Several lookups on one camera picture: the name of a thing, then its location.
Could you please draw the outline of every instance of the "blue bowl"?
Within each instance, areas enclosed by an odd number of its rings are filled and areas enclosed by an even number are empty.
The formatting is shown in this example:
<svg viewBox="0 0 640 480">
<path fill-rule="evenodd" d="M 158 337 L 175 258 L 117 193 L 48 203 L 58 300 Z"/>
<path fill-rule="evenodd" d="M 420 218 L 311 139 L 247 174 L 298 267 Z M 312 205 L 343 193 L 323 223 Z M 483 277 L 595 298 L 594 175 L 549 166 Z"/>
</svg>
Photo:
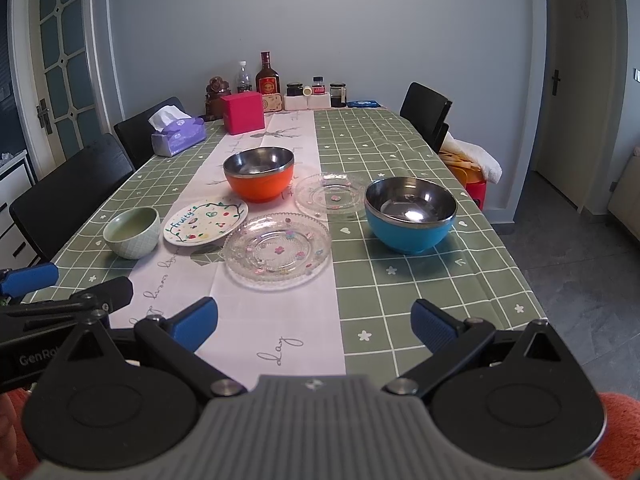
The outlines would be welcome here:
<svg viewBox="0 0 640 480">
<path fill-rule="evenodd" d="M 449 233 L 458 210 L 448 190 L 411 176 L 372 182 L 364 205 L 374 234 L 402 254 L 420 254 L 437 245 Z"/>
</svg>

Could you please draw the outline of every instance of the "orange bowl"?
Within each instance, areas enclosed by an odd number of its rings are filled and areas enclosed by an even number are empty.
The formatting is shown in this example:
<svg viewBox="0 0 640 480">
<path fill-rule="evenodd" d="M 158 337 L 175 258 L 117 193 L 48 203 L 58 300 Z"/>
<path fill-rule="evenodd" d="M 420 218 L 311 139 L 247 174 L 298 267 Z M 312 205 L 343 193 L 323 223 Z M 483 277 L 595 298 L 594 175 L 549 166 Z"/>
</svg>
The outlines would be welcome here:
<svg viewBox="0 0 640 480">
<path fill-rule="evenodd" d="M 231 189 L 249 202 L 269 202 L 293 178 L 293 152 L 263 146 L 231 155 L 223 164 Z"/>
</svg>

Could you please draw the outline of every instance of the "black chair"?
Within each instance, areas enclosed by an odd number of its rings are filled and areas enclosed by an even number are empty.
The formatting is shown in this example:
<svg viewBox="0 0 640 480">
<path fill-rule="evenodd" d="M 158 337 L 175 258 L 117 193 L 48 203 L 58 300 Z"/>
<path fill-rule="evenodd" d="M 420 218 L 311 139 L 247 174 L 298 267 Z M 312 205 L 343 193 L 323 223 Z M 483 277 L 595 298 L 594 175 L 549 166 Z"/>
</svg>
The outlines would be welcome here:
<svg viewBox="0 0 640 480">
<path fill-rule="evenodd" d="M 400 116 L 409 121 L 424 139 L 424 142 L 438 153 L 449 129 L 447 127 L 443 132 L 442 125 L 451 105 L 452 102 L 444 95 L 438 94 L 420 83 L 413 82 L 404 97 Z"/>
<path fill-rule="evenodd" d="M 9 213 L 49 262 L 132 172 L 117 139 L 103 134 L 14 200 Z"/>
<path fill-rule="evenodd" d="M 169 97 L 166 101 L 162 101 L 149 108 L 149 110 L 145 110 L 113 127 L 134 168 L 138 169 L 154 154 L 154 149 L 151 147 L 151 134 L 155 130 L 149 124 L 149 117 L 163 106 L 169 105 L 177 107 L 181 112 L 184 111 L 180 99 Z"/>
</svg>

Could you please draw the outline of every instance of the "gray tile floor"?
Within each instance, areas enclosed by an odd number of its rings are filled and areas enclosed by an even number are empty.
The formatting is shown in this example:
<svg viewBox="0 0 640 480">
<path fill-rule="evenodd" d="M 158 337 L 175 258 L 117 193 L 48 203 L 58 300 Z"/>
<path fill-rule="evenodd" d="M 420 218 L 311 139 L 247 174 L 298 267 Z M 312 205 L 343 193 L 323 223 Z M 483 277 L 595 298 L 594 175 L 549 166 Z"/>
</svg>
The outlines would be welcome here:
<svg viewBox="0 0 640 480">
<path fill-rule="evenodd" d="M 515 222 L 501 238 L 596 389 L 640 399 L 640 244 L 589 224 L 537 173 Z"/>
</svg>

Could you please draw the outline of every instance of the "door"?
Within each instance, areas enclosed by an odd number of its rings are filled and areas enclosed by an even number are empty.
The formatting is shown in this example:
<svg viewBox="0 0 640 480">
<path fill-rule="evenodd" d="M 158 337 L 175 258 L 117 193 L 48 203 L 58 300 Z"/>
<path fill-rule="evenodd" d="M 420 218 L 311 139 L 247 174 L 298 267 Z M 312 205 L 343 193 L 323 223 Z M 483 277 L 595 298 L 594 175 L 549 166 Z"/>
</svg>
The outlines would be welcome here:
<svg viewBox="0 0 640 480">
<path fill-rule="evenodd" d="M 59 166 L 100 136 L 82 0 L 29 0 L 29 27 L 40 126 Z"/>
<path fill-rule="evenodd" d="M 547 0 L 548 49 L 536 170 L 578 208 L 599 163 L 614 82 L 614 0 Z"/>
</svg>

